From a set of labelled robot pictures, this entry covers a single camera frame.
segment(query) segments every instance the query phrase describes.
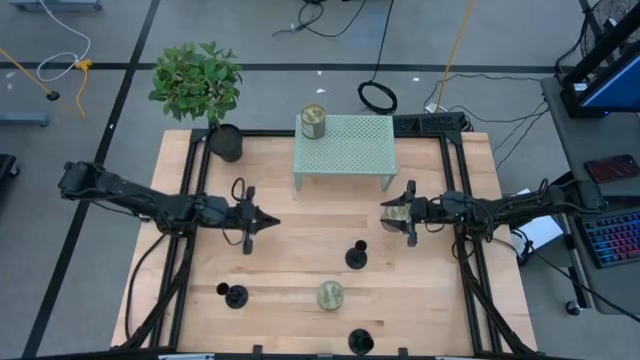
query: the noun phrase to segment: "potted plant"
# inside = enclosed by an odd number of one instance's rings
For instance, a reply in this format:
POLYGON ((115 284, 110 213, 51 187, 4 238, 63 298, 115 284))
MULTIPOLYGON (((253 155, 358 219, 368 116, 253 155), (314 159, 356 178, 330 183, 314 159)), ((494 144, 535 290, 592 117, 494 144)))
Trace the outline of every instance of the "potted plant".
POLYGON ((237 106, 242 83, 240 65, 229 50, 216 50, 216 43, 200 44, 205 54, 198 53, 193 43, 164 50, 158 58, 150 100, 164 102, 162 111, 181 121, 206 115, 209 123, 209 149, 228 162, 242 156, 242 133, 231 124, 221 124, 229 110, 237 106))

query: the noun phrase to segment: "green leafy plant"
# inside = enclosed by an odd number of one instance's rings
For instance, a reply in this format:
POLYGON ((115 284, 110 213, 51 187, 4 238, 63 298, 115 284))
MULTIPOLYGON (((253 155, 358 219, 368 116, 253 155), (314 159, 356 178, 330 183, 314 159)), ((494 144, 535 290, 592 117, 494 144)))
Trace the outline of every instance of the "green leafy plant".
POLYGON ((242 83, 242 68, 229 61, 237 58, 231 49, 216 50, 214 41, 200 47, 205 54, 198 53, 191 42, 164 50, 157 60, 149 100, 164 102, 164 114, 171 112, 177 120, 187 115, 196 120, 206 114, 209 127, 214 128, 237 106, 240 90, 235 85, 242 83))

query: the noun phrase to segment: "wooden table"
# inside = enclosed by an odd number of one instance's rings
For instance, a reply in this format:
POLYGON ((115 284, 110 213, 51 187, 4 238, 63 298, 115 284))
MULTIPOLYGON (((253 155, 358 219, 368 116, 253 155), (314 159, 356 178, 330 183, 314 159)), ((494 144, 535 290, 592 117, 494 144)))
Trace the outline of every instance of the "wooden table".
MULTIPOLYGON (((189 131, 165 133, 152 188, 178 193, 189 138, 189 131)), ((487 135, 465 133, 463 139, 474 196, 500 197, 487 135)), ((178 350, 248 353, 259 344, 265 353, 352 354, 347 337, 363 328, 374 338, 372 355, 394 355, 399 347, 411 355, 472 355, 459 265, 451 255, 451 227, 434 234, 421 227, 418 245, 409 248, 404 236, 384 231, 379 222, 379 203, 402 194, 409 179, 416 180, 418 196, 445 191, 439 143, 396 139, 396 151, 398 175, 386 193, 379 179, 366 176, 308 176, 296 193, 289 137, 245 137, 244 155, 233 164, 212 156, 208 194, 233 203, 231 185, 242 176, 247 185, 256 186, 255 203, 282 224, 259 233, 249 256, 242 255, 241 247, 229 246, 220 230, 198 230, 178 350), (369 260, 363 269, 352 270, 344 255, 358 239, 367 241, 369 260), (344 304, 335 312, 316 303, 316 288, 327 280, 345 288, 344 304), (246 286, 247 305, 227 307, 216 293, 221 282, 246 286)), ((456 188, 461 189, 453 147, 451 154, 456 188)), ((194 168, 195 179, 198 166, 194 168)), ((495 237, 510 240, 506 227, 495 237)), ((142 224, 132 269, 157 238, 154 224, 142 224)), ((146 259, 136 279, 134 328, 157 300, 167 244, 146 259)), ((485 245, 485 257, 497 308, 524 343, 535 348, 513 251, 495 242, 485 245)), ((124 341, 124 300, 113 344, 124 341)), ((479 304, 477 308, 484 348, 490 349, 486 317, 479 304)), ((172 312, 170 305, 161 343, 166 342, 172 312)))

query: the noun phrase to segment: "white paper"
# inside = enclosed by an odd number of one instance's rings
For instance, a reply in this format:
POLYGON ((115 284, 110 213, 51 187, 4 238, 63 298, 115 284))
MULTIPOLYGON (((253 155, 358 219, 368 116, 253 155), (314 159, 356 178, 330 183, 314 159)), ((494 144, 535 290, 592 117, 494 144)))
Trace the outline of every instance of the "white paper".
MULTIPOLYGON (((524 189, 518 193, 518 195, 528 194, 531 191, 524 189)), ((530 222, 522 225, 519 229, 527 234, 529 240, 533 242, 533 247, 538 249, 548 243, 549 241, 562 235, 562 229, 556 224, 551 216, 543 216, 535 218, 530 222)), ((513 246, 518 250, 519 254, 524 251, 524 239, 521 239, 517 235, 511 235, 513 246)))

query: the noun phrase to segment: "white cable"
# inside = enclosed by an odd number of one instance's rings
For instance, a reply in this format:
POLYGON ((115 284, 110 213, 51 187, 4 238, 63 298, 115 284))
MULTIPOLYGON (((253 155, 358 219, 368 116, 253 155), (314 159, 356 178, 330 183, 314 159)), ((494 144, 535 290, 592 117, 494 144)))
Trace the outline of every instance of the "white cable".
POLYGON ((84 51, 84 54, 82 54, 82 56, 78 57, 78 55, 71 53, 71 52, 63 52, 63 53, 59 53, 59 54, 55 54, 53 56, 51 56, 50 58, 45 59, 43 62, 40 63, 40 65, 38 65, 38 68, 36 69, 36 75, 38 76, 38 79, 40 79, 41 81, 44 82, 52 82, 52 81, 56 81, 58 79, 60 79, 61 77, 65 76, 69 71, 71 71, 71 69, 73 69, 73 67, 75 66, 75 64, 77 64, 78 62, 82 61, 85 56, 87 56, 87 53, 89 53, 89 49, 91 48, 91 39, 89 39, 89 37, 87 37, 86 35, 82 34, 79 31, 76 31, 70 27, 68 27, 67 25, 63 24, 60 20, 58 20, 55 16, 53 16, 53 13, 51 12, 51 10, 49 10, 49 8, 47 7, 47 5, 44 4, 43 0, 38 0, 40 2, 40 5, 42 5, 42 7, 44 8, 44 10, 47 12, 47 14, 49 14, 49 16, 55 21, 57 22, 60 26, 62 26, 63 28, 71 31, 72 33, 83 37, 85 40, 87 40, 87 49, 84 51), (53 77, 51 79, 45 79, 42 77, 42 75, 40 75, 40 71, 42 70, 42 67, 47 64, 48 62, 50 62, 51 60, 58 58, 60 56, 73 56, 73 63, 67 68, 67 70, 63 71, 62 73, 60 73, 58 76, 53 77))

